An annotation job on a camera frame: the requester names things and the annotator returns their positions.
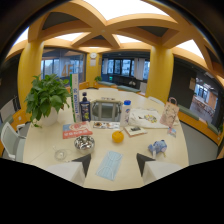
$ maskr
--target yellow column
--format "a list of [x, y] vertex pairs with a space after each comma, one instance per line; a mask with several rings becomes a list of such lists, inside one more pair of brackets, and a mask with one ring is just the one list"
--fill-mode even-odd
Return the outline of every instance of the yellow column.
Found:
[[150, 53], [150, 69], [145, 97], [155, 97], [166, 103], [173, 76], [174, 57], [170, 49], [156, 46]]
[[[26, 99], [27, 94], [32, 88], [32, 81], [34, 75], [41, 73], [41, 59], [44, 49], [43, 41], [33, 41], [28, 43], [24, 48], [18, 68], [18, 95], [21, 109], [26, 111]], [[26, 114], [27, 120], [30, 120], [30, 114]]]
[[90, 53], [87, 54], [87, 60], [86, 60], [86, 81], [89, 82], [90, 87], [93, 87], [95, 77], [101, 76], [102, 54], [97, 53], [96, 58], [91, 59]]

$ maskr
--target water bottle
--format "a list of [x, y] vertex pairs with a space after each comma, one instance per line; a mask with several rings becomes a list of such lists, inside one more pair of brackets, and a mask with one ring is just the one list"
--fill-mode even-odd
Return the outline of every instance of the water bottle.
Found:
[[121, 108], [120, 127], [125, 127], [128, 125], [130, 110], [131, 110], [131, 101], [125, 100]]
[[80, 102], [82, 121], [91, 121], [90, 102], [86, 98], [87, 93], [84, 92], [82, 95], [83, 99]]

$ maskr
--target green plant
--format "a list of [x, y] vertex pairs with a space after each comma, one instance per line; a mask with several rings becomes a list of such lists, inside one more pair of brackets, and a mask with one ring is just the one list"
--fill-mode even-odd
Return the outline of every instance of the green plant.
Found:
[[64, 109], [64, 104], [69, 105], [66, 101], [71, 95], [65, 88], [67, 79], [61, 80], [56, 74], [45, 75], [45, 78], [40, 80], [38, 76], [33, 76], [32, 88], [24, 102], [27, 102], [26, 113], [31, 113], [30, 120], [35, 127], [41, 127], [37, 121], [41, 116], [49, 116], [51, 108], [54, 107], [58, 113], [60, 109]]
[[94, 80], [95, 80], [96, 82], [98, 82], [98, 81], [102, 81], [102, 77], [101, 77], [101, 76], [96, 76]]
[[223, 132], [223, 124], [220, 124], [220, 125], [219, 125], [218, 130], [219, 130], [221, 133]]

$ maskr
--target table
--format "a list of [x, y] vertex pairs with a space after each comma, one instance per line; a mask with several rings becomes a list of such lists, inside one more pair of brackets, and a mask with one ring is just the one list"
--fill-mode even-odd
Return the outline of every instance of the table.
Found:
[[[140, 107], [147, 109], [153, 107], [160, 114], [163, 111], [162, 105], [132, 92], [85, 89], [80, 90], [80, 100], [84, 91], [87, 92], [87, 99], [90, 100], [100, 99], [102, 96], [113, 97], [120, 101], [131, 100], [132, 108]], [[30, 125], [24, 148], [23, 162], [44, 170], [50, 165], [61, 163], [54, 158], [55, 151], [53, 146], [56, 146], [57, 149], [67, 149], [67, 161], [84, 156], [74, 148], [74, 138], [62, 139], [62, 126], [69, 123], [73, 123], [72, 109], [71, 107], [68, 109], [65, 106], [64, 111], [60, 110], [58, 120], [52, 126], [40, 129]], [[168, 146], [166, 157], [164, 157], [163, 153], [159, 153], [157, 154], [156, 160], [176, 163], [182, 168], [187, 167], [189, 161], [183, 130], [181, 125], [175, 126], [175, 129], [177, 132], [176, 138], [167, 135], [167, 129], [147, 129], [147, 134], [132, 138], [126, 132], [123, 132], [123, 142], [114, 143], [112, 141], [112, 133], [114, 130], [92, 128], [95, 149], [91, 153], [91, 162], [83, 187], [102, 190], [123, 190], [144, 186], [136, 159], [137, 153], [152, 158], [152, 154], [148, 150], [148, 145], [162, 139], [165, 140]], [[96, 171], [108, 150], [123, 154], [114, 181], [96, 175]]]

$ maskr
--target skylight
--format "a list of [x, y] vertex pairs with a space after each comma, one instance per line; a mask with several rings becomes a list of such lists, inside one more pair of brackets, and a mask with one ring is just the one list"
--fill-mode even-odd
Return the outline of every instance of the skylight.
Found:
[[77, 38], [81, 34], [82, 33], [71, 33], [71, 34], [66, 34], [66, 35], [62, 35], [62, 36], [57, 36], [55, 38], [73, 41], [75, 38]]
[[136, 39], [132, 39], [130, 37], [125, 37], [125, 36], [120, 36], [117, 35], [118, 40], [120, 41], [120, 43], [133, 43], [133, 42], [141, 42], [139, 40]]
[[20, 37], [16, 40], [16, 42], [13, 44], [13, 46], [15, 44], [18, 44], [19, 42], [21, 42], [23, 40], [27, 40], [28, 39], [28, 30], [29, 30], [29, 27], [20, 35]]
[[106, 20], [116, 17], [137, 14], [153, 13], [166, 15], [165, 12], [140, 0], [84, 0], [96, 8]]
[[200, 49], [198, 48], [197, 44], [193, 40], [186, 41], [182, 44], [177, 45], [176, 47], [190, 51], [204, 59]]

